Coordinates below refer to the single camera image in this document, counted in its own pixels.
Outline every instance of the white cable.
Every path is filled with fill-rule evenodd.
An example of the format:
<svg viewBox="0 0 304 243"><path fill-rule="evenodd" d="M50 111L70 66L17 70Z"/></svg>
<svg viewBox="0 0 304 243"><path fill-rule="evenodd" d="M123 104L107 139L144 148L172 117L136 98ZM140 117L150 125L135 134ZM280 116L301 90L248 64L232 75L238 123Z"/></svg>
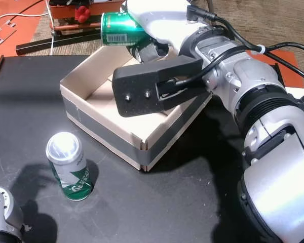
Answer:
<svg viewBox="0 0 304 243"><path fill-rule="evenodd" d="M49 13L44 13L44 14L36 14L36 15L29 15L29 14L3 14L0 16L0 18L3 18L5 16L21 16L21 17L41 17L44 15L48 15Z"/></svg>
<svg viewBox="0 0 304 243"><path fill-rule="evenodd" d="M54 25L53 25L53 18L52 18L52 14L51 14L51 10L50 10L48 1L45 0L45 3L46 3L46 8L47 8L48 14L50 15L51 24L52 24L52 42L51 42L51 51L50 51L50 55L52 55L53 54L53 44L54 44Z"/></svg>

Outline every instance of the brown carpet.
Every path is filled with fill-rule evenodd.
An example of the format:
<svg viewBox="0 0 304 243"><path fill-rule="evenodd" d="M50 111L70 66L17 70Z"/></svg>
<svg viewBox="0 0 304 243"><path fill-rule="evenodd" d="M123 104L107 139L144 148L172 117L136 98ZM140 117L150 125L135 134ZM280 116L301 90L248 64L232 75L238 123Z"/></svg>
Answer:
<svg viewBox="0 0 304 243"><path fill-rule="evenodd" d="M269 46L291 41L304 44L304 0L213 0L213 2L218 16L229 20L241 35L252 43ZM206 0L195 0L193 3L207 8ZM49 17L44 16L33 40L50 36ZM99 46L100 40L93 40L56 47L54 55L91 54ZM291 50L296 55L299 67L304 71L304 52L298 49ZM30 55L48 54L47 49Z"/></svg>

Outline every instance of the silver can lid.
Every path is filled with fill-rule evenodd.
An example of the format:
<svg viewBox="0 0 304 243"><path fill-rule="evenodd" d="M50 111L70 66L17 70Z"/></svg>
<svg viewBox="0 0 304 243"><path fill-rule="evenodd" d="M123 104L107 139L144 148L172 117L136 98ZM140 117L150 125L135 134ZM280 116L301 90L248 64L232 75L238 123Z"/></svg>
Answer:
<svg viewBox="0 0 304 243"><path fill-rule="evenodd" d="M82 153L81 141L72 133L55 134L47 143L46 156L49 161L65 165L75 161Z"/></svg>

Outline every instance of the orange surface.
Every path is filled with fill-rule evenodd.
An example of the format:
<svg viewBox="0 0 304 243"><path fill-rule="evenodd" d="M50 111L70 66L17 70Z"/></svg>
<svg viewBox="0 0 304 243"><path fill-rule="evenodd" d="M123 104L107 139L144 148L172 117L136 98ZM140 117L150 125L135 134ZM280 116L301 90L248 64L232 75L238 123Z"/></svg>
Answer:
<svg viewBox="0 0 304 243"><path fill-rule="evenodd" d="M0 15L8 13L19 13L36 1L37 0L0 0ZM23 14L42 14L44 13L44 9L45 2L43 1L31 7ZM7 16L0 19L0 26L11 18L12 16ZM0 45L0 55L3 54L4 56L16 56L16 45L31 41L39 21L40 17L16 17L12 22L17 24L17 31Z"/></svg>
<svg viewBox="0 0 304 243"><path fill-rule="evenodd" d="M272 51L272 53L279 56L280 58L284 59L285 61L293 64L295 67L298 67L297 60L295 58L294 53L288 52L288 51L281 51L281 50L275 50L275 51ZM273 65L276 63L276 61L274 61L273 59L271 59L265 55L252 55L251 54L251 56L255 59L266 62L270 65ZM285 86L304 88L303 79L299 75L297 75L296 73L294 73L292 70L288 69L287 67L283 66L282 64L278 63L278 65L279 65L279 69L282 74Z"/></svg>

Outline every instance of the cable connector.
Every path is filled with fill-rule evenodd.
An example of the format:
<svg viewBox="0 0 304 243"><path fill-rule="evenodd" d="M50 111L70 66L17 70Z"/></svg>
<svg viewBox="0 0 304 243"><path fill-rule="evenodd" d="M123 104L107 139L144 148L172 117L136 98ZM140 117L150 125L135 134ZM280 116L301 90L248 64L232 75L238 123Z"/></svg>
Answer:
<svg viewBox="0 0 304 243"><path fill-rule="evenodd" d="M260 51L251 51L253 55L264 54L266 52L266 48L264 45L257 45L257 47L261 47Z"/></svg>
<svg viewBox="0 0 304 243"><path fill-rule="evenodd" d="M210 13L194 5L187 6L186 16L187 16L187 20L190 21L198 21L198 18L208 19L210 21L216 20L216 14Z"/></svg>

